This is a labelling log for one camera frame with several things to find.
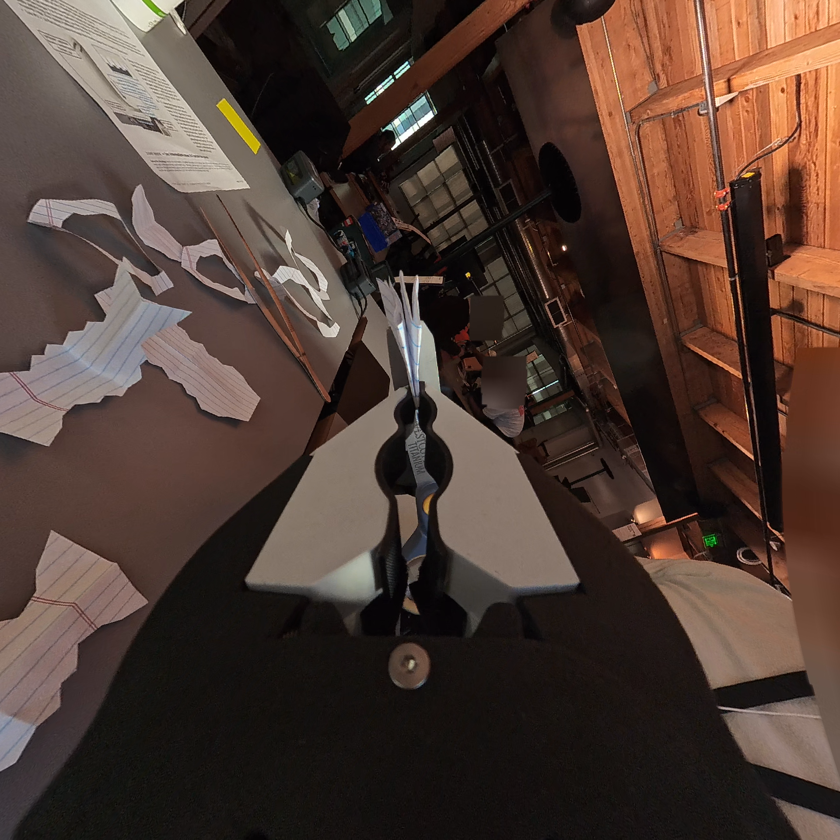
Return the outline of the black desktop device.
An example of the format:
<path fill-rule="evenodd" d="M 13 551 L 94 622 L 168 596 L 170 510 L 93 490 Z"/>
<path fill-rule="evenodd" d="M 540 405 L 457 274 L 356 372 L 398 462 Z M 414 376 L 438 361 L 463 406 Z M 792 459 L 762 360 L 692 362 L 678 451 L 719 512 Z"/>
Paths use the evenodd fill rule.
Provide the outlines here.
<path fill-rule="evenodd" d="M 352 255 L 339 269 L 339 276 L 345 289 L 359 302 L 377 291 L 375 280 L 361 257 Z"/>

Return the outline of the scattered lined paper scraps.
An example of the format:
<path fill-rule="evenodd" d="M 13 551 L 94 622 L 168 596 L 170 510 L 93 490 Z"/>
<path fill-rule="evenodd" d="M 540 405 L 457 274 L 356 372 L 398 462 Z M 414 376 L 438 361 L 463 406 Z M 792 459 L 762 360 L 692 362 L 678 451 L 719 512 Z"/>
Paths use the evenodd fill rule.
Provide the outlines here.
<path fill-rule="evenodd" d="M 340 325 L 324 305 L 329 283 L 316 263 L 295 250 L 290 233 L 285 233 L 285 244 L 291 264 L 269 275 L 259 267 L 255 271 L 276 299 L 272 311 L 249 283 L 226 286 L 202 273 L 201 262 L 211 258 L 238 273 L 216 238 L 181 244 L 156 219 L 142 185 L 133 189 L 131 204 L 129 232 L 140 245 L 179 263 L 206 288 L 256 305 L 266 316 L 280 314 L 288 303 L 324 338 L 339 335 Z M 25 371 L 2 373 L 2 434 L 50 446 L 72 409 L 123 396 L 140 381 L 146 364 L 163 371 L 205 413 L 249 421 L 259 396 L 244 376 L 189 336 L 181 326 L 188 311 L 145 298 L 135 284 L 140 280 L 159 296 L 173 288 L 167 273 L 151 274 L 128 258 L 102 253 L 116 265 L 111 286 L 96 294 L 103 319 L 69 332 L 63 343 L 47 345 Z M 20 759 L 38 727 L 60 708 L 62 687 L 77 670 L 81 643 L 146 603 L 117 563 L 56 531 L 49 533 L 35 568 L 33 594 L 20 614 L 2 621 L 2 771 Z"/>

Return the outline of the lined paper sheet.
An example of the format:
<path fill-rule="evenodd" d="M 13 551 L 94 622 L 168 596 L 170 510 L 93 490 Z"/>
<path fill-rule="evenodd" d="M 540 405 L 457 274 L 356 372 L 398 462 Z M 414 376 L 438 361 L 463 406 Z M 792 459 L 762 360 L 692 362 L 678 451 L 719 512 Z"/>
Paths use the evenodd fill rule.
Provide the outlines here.
<path fill-rule="evenodd" d="M 419 306 L 419 276 L 406 282 L 402 271 L 394 286 L 389 281 L 377 281 L 385 318 L 388 322 L 404 362 L 410 388 L 416 406 L 421 395 L 421 350 L 423 346 L 423 325 Z"/>

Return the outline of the black vertical column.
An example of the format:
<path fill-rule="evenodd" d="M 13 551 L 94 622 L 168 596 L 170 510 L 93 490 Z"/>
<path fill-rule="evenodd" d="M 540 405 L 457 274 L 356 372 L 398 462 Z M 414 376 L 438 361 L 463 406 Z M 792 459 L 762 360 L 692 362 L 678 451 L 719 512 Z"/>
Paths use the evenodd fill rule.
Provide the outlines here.
<path fill-rule="evenodd" d="M 766 522 L 782 533 L 782 445 L 773 350 L 769 265 L 764 230 L 762 173 L 744 172 L 729 184 L 731 232 L 738 288 L 750 405 L 758 445 L 758 470 Z"/>

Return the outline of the grid window wall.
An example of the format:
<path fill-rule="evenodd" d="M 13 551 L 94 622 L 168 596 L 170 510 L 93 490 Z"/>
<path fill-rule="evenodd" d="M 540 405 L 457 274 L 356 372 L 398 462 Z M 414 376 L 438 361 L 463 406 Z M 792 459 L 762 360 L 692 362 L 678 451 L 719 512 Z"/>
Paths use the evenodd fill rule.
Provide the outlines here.
<path fill-rule="evenodd" d="M 394 67 L 362 88 L 365 97 L 356 98 L 354 109 L 383 93 L 481 3 L 412 2 L 412 47 L 395 52 Z M 545 2 L 529 2 L 384 126 L 393 150 L 372 171 L 358 163 L 353 175 L 368 192 L 375 188 L 383 196 L 387 190 L 403 229 L 387 252 L 392 266 L 401 257 L 422 274 L 436 271 L 450 295 L 499 297 L 501 337 L 484 349 L 525 359 L 527 409 L 533 423 L 544 424 L 571 416 L 571 363 L 540 328 L 511 224 L 528 218 L 566 302 L 574 274 L 500 53 L 502 36 L 537 9 L 548 10 Z M 433 269 L 433 259 L 450 265 Z"/>

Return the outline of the white green paper cup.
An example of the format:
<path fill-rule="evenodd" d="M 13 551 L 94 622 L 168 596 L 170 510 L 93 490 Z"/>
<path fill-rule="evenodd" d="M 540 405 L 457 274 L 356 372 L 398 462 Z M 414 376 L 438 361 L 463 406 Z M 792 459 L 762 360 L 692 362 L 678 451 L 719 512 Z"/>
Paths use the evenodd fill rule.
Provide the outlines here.
<path fill-rule="evenodd" d="M 132 26 L 144 33 L 170 18 L 184 35 L 187 34 L 177 11 L 184 4 L 183 1 L 112 1 L 112 4 Z"/>

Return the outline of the grey box device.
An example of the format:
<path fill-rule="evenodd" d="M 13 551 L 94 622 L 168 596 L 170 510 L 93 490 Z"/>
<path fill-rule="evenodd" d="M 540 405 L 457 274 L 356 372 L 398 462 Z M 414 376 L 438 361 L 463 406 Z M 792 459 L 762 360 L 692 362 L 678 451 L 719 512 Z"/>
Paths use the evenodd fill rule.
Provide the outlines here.
<path fill-rule="evenodd" d="M 280 176 L 291 196 L 299 203 L 310 204 L 324 193 L 325 186 L 318 170 L 302 150 L 280 165 Z"/>

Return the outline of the blue box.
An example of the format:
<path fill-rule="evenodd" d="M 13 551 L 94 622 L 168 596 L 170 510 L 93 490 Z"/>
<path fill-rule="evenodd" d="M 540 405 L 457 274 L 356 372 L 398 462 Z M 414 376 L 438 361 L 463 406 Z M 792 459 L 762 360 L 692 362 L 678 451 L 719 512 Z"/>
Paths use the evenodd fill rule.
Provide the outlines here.
<path fill-rule="evenodd" d="M 384 250 L 403 236 L 394 216 L 382 202 L 368 205 L 357 221 L 373 251 Z"/>

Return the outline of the grey orange scissors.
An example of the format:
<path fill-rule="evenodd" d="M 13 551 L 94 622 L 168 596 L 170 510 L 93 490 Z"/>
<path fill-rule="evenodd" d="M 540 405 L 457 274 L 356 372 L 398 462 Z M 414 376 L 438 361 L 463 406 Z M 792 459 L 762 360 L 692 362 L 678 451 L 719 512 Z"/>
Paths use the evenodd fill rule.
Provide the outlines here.
<path fill-rule="evenodd" d="M 438 483 L 426 467 L 425 432 L 420 428 L 418 415 L 416 422 L 406 437 L 406 452 L 415 479 L 414 498 L 416 503 L 416 527 L 402 548 L 406 561 L 408 581 L 403 609 L 414 616 L 419 616 L 411 585 L 418 582 L 419 571 L 427 552 L 428 518 L 432 499 L 438 493 Z"/>

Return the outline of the grey desk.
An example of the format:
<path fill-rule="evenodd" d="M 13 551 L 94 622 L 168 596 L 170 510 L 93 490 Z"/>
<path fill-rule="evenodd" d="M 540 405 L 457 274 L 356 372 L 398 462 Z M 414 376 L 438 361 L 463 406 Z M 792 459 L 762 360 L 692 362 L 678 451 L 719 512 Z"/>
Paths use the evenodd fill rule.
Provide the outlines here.
<path fill-rule="evenodd" d="M 180 242 L 212 234 L 253 264 L 215 193 L 172 190 L 2 3 L 2 371 L 102 318 L 97 291 L 116 267 L 66 231 L 28 224 L 40 198 L 109 200 L 126 214 L 142 184 L 157 220 Z M 302 454 L 322 402 L 257 306 L 229 300 L 152 258 L 189 310 L 185 330 L 258 393 L 252 419 L 204 413 L 156 366 L 124 395 L 71 410 L 47 447 L 2 435 L 2 619 L 34 592 L 51 531 L 117 563 L 148 606 L 89 636 L 60 707 L 2 772 L 2 810 L 23 812 L 71 755 L 151 608 L 214 531 Z"/>

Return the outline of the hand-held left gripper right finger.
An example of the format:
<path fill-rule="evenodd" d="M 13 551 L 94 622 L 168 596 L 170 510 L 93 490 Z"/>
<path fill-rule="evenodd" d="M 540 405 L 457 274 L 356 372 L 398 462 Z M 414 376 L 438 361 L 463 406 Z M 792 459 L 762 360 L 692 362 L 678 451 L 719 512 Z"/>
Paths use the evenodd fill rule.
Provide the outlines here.
<path fill-rule="evenodd" d="M 429 469 L 443 470 L 417 580 L 421 610 L 456 606 L 478 622 L 499 602 L 577 591 L 579 576 L 515 448 L 434 388 L 421 417 Z"/>

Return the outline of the round black vent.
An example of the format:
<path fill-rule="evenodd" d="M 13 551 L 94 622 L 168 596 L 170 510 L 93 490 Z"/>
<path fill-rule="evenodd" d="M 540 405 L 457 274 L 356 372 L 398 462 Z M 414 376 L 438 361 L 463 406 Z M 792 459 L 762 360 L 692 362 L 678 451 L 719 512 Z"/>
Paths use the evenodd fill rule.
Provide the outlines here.
<path fill-rule="evenodd" d="M 580 191 L 570 164 L 556 144 L 547 142 L 542 145 L 538 166 L 558 218 L 568 224 L 577 223 L 582 214 Z"/>

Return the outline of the yellow sticky strip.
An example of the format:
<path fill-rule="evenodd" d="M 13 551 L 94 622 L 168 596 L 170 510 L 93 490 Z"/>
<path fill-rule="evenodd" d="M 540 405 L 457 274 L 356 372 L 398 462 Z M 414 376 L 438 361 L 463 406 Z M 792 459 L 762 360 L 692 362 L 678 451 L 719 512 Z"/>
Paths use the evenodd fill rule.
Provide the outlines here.
<path fill-rule="evenodd" d="M 259 137 L 249 127 L 247 122 L 238 113 L 237 109 L 231 104 L 231 102 L 226 98 L 222 98 L 217 102 L 216 108 L 224 116 L 239 138 L 253 152 L 253 154 L 258 154 L 261 148 Z"/>

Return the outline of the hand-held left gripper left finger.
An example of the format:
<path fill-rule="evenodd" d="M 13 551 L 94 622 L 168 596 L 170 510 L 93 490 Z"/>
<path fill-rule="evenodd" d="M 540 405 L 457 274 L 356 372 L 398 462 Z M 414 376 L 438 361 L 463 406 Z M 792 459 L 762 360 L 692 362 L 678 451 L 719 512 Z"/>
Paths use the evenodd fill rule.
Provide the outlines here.
<path fill-rule="evenodd" d="M 304 596 L 360 618 L 404 578 L 394 479 L 379 455 L 392 437 L 397 456 L 406 455 L 398 407 L 409 396 L 393 392 L 314 451 L 245 577 L 249 590 Z"/>

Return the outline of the metal air duct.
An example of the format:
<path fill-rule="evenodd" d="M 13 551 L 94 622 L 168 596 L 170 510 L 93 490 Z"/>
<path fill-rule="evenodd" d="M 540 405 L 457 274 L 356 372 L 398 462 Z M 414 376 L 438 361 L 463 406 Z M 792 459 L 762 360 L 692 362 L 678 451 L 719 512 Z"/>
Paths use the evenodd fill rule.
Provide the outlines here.
<path fill-rule="evenodd" d="M 560 281 L 544 264 L 527 217 L 520 217 L 511 224 L 511 235 L 523 264 L 528 294 L 533 300 L 532 308 L 540 328 L 545 334 L 551 333 L 558 352 L 570 363 L 576 356 L 576 349 L 569 332 L 571 317 Z"/>

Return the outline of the printed instruction sheet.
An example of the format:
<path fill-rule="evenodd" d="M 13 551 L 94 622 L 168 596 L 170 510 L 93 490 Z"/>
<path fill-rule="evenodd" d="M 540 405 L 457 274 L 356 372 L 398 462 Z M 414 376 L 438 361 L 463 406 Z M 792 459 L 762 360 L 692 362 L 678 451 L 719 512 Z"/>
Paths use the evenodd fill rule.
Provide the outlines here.
<path fill-rule="evenodd" d="M 167 185 L 180 193 L 249 189 L 112 2 L 7 5 Z"/>

